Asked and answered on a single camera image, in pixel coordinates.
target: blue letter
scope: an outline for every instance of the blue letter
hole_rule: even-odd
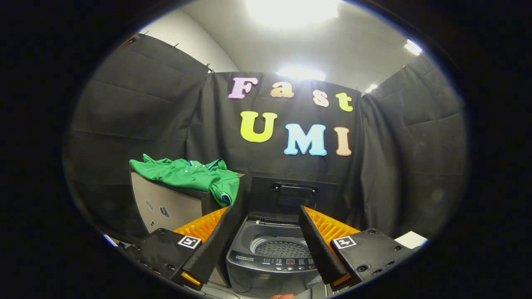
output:
[[[313,124],[309,133],[305,135],[303,129],[298,123],[289,123],[285,126],[288,130],[288,146],[285,149],[287,155],[297,155],[296,143],[304,155],[309,145],[312,143],[309,154],[313,156],[325,156],[327,151],[323,146],[323,131],[325,126],[322,124]]]

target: green polo shirt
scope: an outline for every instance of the green polo shirt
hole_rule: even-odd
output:
[[[153,160],[144,154],[144,162],[129,160],[139,175],[149,180],[163,182],[170,186],[193,188],[210,192],[221,207],[235,202],[240,179],[236,172],[227,169],[223,159],[208,164],[179,159]]]

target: pink letter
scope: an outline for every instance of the pink letter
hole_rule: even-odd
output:
[[[246,95],[244,95],[243,91],[249,93],[251,90],[251,84],[257,85],[257,83],[259,83],[259,80],[257,78],[236,77],[233,78],[233,81],[235,82],[235,84],[233,85],[232,92],[227,96],[228,98],[244,98]]]

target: top-load washing machine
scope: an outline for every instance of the top-load washing machine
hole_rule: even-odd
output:
[[[269,298],[321,282],[298,225],[300,206],[331,215],[336,184],[253,177],[248,215],[226,256],[236,293]]]

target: finger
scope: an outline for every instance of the finger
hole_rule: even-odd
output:
[[[286,295],[279,297],[278,299],[295,299],[295,297],[296,296],[294,296],[294,294],[286,294]]]

